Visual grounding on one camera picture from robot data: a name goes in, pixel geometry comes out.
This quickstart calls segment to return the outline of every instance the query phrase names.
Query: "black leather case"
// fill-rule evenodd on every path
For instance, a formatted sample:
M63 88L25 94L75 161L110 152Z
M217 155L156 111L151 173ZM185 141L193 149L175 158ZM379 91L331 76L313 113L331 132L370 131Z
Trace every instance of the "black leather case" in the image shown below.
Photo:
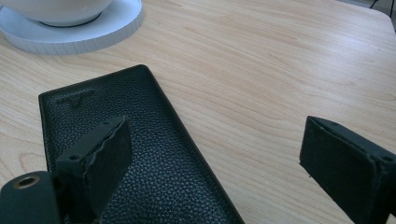
M145 65L42 93L39 103L52 175L99 122L129 118L133 161L102 223L243 223Z

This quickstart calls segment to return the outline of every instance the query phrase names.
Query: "leather phone case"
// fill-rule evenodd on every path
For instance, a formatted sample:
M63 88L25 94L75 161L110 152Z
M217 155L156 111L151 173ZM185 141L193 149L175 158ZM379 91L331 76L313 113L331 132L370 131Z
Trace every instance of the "leather phone case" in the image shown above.
M145 65L44 92L39 104L52 175L56 159L99 122L128 117L132 163L101 223L243 223Z

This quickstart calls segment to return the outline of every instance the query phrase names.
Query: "wooden table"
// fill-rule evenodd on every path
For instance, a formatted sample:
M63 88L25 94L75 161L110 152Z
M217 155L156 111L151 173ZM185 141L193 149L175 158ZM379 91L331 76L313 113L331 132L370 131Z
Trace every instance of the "wooden table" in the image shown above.
M0 186L46 170L39 93L143 63L246 223L350 223L299 165L304 123L396 152L390 19L333 0L143 3L135 34L92 53L34 55L0 35Z

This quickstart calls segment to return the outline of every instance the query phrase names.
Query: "embossed logo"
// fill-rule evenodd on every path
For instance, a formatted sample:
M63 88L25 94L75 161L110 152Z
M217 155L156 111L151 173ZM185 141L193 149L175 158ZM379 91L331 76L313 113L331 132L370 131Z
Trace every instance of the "embossed logo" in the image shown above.
M74 92L68 96L62 97L56 101L57 104L69 103L72 108L77 108L82 102L82 99L92 95L93 90Z

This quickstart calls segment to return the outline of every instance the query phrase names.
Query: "white plate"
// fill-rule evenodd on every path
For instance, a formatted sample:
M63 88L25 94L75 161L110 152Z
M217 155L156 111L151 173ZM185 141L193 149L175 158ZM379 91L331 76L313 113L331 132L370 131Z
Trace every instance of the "white plate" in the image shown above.
M135 32L142 21L141 0L115 0L96 20L68 28L50 27L10 8L0 8L0 30L9 43L49 55L79 54L112 46Z

